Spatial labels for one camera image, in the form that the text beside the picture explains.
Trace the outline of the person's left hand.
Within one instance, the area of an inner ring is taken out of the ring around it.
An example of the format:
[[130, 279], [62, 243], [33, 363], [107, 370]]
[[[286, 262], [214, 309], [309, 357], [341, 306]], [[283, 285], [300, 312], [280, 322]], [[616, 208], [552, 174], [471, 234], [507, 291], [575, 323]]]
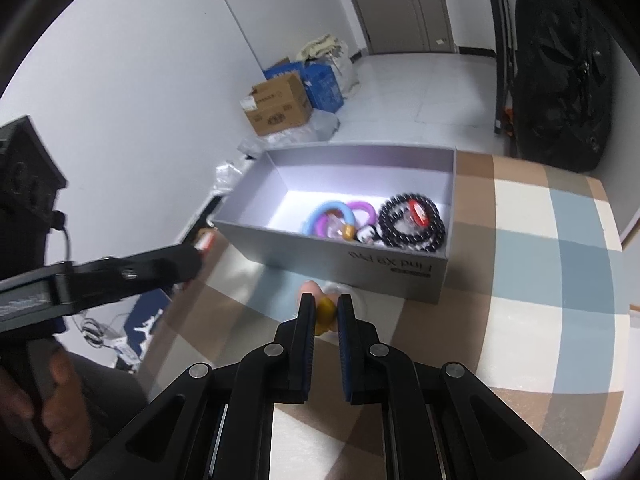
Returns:
[[[91, 448], [91, 422], [82, 395], [81, 382], [70, 356], [58, 346], [52, 353], [49, 370], [54, 381], [52, 396], [43, 403], [41, 422], [49, 432], [49, 448], [63, 465], [77, 469], [88, 458]], [[32, 420], [32, 400], [5, 371], [1, 371], [1, 417]]]

